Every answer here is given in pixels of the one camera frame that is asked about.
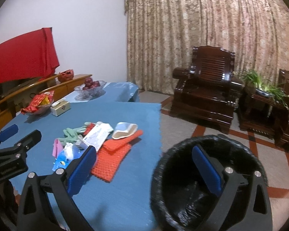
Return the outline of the blue plastic bag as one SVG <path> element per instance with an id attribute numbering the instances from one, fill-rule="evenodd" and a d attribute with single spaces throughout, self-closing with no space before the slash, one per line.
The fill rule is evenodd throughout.
<path id="1" fill-rule="evenodd" d="M 52 170 L 55 172 L 59 168 L 66 169 L 72 160 L 80 158 L 83 150 L 78 146 L 67 143 L 64 149 L 57 156 Z"/>

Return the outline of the green rubber glove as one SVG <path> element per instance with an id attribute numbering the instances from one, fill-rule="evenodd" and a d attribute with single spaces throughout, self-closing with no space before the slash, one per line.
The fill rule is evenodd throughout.
<path id="1" fill-rule="evenodd" d="M 85 136 L 85 133 L 87 133 L 87 130 L 91 125 L 91 122 L 85 122 L 82 127 L 65 128 L 63 129 L 64 136 L 57 139 L 63 146 L 67 143 L 75 144 L 79 139 Z"/>

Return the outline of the red plastic bag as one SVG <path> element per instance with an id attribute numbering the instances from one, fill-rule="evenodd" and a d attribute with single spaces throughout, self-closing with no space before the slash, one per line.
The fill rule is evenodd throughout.
<path id="1" fill-rule="evenodd" d="M 83 136 L 86 136 L 93 128 L 95 127 L 94 123 L 90 123 L 87 127 L 85 132 L 83 133 Z"/>

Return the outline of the white printed package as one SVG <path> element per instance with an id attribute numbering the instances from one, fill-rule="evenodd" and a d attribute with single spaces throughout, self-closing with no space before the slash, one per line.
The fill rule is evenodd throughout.
<path id="1" fill-rule="evenodd" d="M 82 142 L 86 146 L 93 146 L 98 152 L 109 134 L 113 132 L 113 130 L 114 129 L 110 124 L 98 121 L 95 126 L 89 131 L 89 133 L 82 139 Z"/>

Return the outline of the orange bubble mesh mat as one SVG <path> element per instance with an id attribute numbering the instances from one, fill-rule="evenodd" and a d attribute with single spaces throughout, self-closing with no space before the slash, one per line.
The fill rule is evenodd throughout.
<path id="1" fill-rule="evenodd" d="M 122 139 L 109 139 L 97 152 L 97 161 L 91 169 L 91 174 L 105 182 L 111 182 L 128 152 L 132 142 L 143 135 L 137 130 L 133 135 Z"/>

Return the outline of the black trash bin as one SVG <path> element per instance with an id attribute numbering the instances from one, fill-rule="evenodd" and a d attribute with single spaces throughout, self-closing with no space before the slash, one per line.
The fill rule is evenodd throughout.
<path id="1" fill-rule="evenodd" d="M 206 135 L 185 139 L 170 148 L 159 160 L 152 175 L 150 204 L 161 230 L 197 230 L 213 210 L 217 197 L 209 192 L 192 158 L 192 149 L 200 145 L 207 155 L 222 166 L 232 167 L 249 179 L 254 171 L 261 172 L 267 186 L 267 175 L 260 160 L 251 150 L 224 135 Z M 237 192 L 234 207 L 243 217 L 244 196 L 248 187 Z"/>

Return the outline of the pink wrapper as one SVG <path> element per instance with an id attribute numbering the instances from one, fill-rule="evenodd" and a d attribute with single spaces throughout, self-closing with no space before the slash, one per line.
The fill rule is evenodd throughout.
<path id="1" fill-rule="evenodd" d="M 54 158 L 57 158 L 59 153 L 64 149 L 62 146 L 61 142 L 58 139 L 55 139 L 54 144 L 53 144 L 53 152 L 52 156 Z"/>

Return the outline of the wooden sideboard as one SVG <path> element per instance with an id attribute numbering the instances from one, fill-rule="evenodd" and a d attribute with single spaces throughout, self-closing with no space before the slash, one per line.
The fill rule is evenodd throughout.
<path id="1" fill-rule="evenodd" d="M 17 112 L 27 107 L 35 95 L 53 90 L 54 100 L 57 101 L 73 92 L 76 86 L 83 84 L 85 79 L 91 76 L 77 74 L 72 80 L 62 83 L 58 81 L 57 74 L 41 81 L 33 78 L 17 86 L 12 93 L 0 96 L 0 130 L 16 117 Z"/>

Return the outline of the tissue box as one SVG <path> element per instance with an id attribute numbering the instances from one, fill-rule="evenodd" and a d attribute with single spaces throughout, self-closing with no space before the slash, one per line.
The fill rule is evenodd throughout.
<path id="1" fill-rule="evenodd" d="M 65 100 L 59 100 L 50 107 L 52 115 L 58 117 L 70 109 L 70 103 Z"/>

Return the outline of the glass fruit bowl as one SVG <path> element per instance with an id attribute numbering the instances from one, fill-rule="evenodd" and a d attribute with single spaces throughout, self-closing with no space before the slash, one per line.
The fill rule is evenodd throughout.
<path id="1" fill-rule="evenodd" d="M 104 87 L 106 86 L 107 82 L 100 80 L 98 81 L 100 86 L 94 87 L 94 88 L 86 88 L 85 90 L 85 84 L 78 85 L 74 88 L 75 92 L 78 93 L 78 95 L 75 97 L 77 101 L 85 101 L 85 100 L 91 100 L 101 97 L 106 93 L 104 90 Z"/>

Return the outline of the red ornament on sideboard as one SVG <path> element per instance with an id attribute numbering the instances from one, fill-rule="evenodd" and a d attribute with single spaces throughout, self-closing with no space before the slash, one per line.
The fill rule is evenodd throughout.
<path id="1" fill-rule="evenodd" d="M 60 72 L 57 78 L 60 83 L 73 80 L 74 72 L 72 69 L 68 69 L 66 71 Z"/>

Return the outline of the red cloth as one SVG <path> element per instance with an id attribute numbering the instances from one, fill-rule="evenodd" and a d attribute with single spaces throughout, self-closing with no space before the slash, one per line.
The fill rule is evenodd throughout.
<path id="1" fill-rule="evenodd" d="M 31 31 L 0 44 L 0 84 L 55 73 L 59 60 L 52 28 Z"/>

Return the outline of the white blue paper cup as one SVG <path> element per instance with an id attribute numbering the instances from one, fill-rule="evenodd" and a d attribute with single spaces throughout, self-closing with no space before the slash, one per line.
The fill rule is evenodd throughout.
<path id="1" fill-rule="evenodd" d="M 114 128 L 112 138 L 115 140 L 132 136 L 138 130 L 138 125 L 134 123 L 119 122 Z"/>

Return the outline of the dark wooden side table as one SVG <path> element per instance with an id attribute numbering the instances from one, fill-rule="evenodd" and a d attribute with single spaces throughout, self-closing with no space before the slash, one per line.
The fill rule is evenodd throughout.
<path id="1" fill-rule="evenodd" d="M 282 121 L 288 116 L 283 104 L 256 92 L 254 87 L 244 87 L 236 110 L 240 130 L 253 131 L 274 139 Z"/>

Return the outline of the patterned beige curtain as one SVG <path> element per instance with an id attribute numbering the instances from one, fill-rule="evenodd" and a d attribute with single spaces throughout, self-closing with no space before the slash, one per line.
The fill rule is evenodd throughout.
<path id="1" fill-rule="evenodd" d="M 235 54 L 234 72 L 255 69 L 271 82 L 289 71 L 289 7 L 283 0 L 125 0 L 127 78 L 144 90 L 173 93 L 176 67 L 192 48 Z"/>

